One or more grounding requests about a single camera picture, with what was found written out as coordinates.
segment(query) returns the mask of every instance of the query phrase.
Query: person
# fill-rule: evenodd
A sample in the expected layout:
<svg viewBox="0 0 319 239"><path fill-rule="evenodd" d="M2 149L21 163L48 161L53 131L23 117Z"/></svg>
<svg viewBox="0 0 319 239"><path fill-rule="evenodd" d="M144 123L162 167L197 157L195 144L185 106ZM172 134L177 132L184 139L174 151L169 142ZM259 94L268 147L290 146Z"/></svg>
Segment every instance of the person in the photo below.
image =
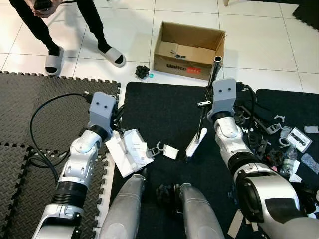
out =
<svg viewBox="0 0 319 239"><path fill-rule="evenodd" d="M63 48L52 40L49 29L42 18L53 15L63 0L51 0L50 8L35 10L35 0L10 0L11 5L16 9L23 22L28 26L33 35L48 49L48 56L45 61L45 71L48 75L58 75L61 71ZM103 24L96 10L93 0L77 0L78 8L98 41L100 53L113 65L122 67L125 64L125 57L114 47L111 47L104 36Z"/></svg>

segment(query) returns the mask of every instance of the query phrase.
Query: plastic bottle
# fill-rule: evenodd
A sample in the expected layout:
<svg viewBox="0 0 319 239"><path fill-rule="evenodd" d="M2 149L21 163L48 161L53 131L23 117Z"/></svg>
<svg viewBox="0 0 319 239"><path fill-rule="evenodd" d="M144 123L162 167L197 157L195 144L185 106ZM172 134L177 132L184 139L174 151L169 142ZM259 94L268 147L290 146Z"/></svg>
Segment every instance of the plastic bottle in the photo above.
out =
<svg viewBox="0 0 319 239"><path fill-rule="evenodd" d="M284 163L279 173L285 178L289 178L292 173L296 159L296 147L291 144L290 147L287 149L286 153L284 154Z"/></svg>

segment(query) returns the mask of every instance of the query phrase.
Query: plastic bag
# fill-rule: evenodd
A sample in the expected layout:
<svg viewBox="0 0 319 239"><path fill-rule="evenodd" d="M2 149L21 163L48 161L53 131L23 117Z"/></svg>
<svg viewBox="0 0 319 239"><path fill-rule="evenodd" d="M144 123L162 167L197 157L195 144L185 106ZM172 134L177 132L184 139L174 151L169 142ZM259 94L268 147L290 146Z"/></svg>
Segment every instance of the plastic bag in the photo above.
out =
<svg viewBox="0 0 319 239"><path fill-rule="evenodd" d="M300 161L304 163L305 165L307 165L316 174L319 173L319 164L316 163L309 154L305 153L301 157Z"/></svg>

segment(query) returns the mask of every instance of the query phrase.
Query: black pants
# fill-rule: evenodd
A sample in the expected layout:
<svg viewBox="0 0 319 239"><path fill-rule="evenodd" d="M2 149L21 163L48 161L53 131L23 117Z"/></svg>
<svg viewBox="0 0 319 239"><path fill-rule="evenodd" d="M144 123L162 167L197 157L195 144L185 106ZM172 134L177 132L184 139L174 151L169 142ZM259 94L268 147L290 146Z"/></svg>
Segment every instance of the black pants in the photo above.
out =
<svg viewBox="0 0 319 239"><path fill-rule="evenodd" d="M41 40L49 49L53 42L49 29L43 20L40 17L33 15L32 10L24 0L10 0L10 3L16 9L24 23L29 27L33 35ZM93 0L77 0L77 4L90 28L90 32L93 33L98 40L103 40L103 24Z"/></svg>

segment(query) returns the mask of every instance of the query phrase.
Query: gray foam piece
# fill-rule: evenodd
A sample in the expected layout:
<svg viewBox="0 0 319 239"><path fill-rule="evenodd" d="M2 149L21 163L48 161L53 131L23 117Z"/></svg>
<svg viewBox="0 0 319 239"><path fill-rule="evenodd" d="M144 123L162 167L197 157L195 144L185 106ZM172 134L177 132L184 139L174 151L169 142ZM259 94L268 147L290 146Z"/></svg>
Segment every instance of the gray foam piece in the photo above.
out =
<svg viewBox="0 0 319 239"><path fill-rule="evenodd" d="M51 155L51 162L57 163L61 158L57 154ZM84 214L80 229L82 230L81 239L94 238L95 232L93 227L97 222L95 216L99 210L97 205L100 203L99 194L104 184L102 179L106 173L104 166L107 162L98 160L94 169L91 185L88 189L84 203ZM58 174L61 173L64 163L56 166ZM32 165L28 166L24 184L21 187L21 194L17 199L16 206L13 208L14 214L11 219L11 225L8 229L8 239L30 239L41 219L43 210L50 203L55 190L54 177L49 169L37 168Z"/></svg>
<svg viewBox="0 0 319 239"><path fill-rule="evenodd" d="M0 141L27 144L28 124L41 78L0 73Z"/></svg>
<svg viewBox="0 0 319 239"><path fill-rule="evenodd" d="M20 192L27 155L26 148L0 144L0 238L5 237L10 224L11 209Z"/></svg>
<svg viewBox="0 0 319 239"><path fill-rule="evenodd" d="M30 117L40 104L54 96L102 91L118 98L120 86L115 81L0 73L0 141L32 145L28 135ZM38 146L67 151L80 130L87 126L88 109L89 104L79 96L64 97L46 105L33 122Z"/></svg>

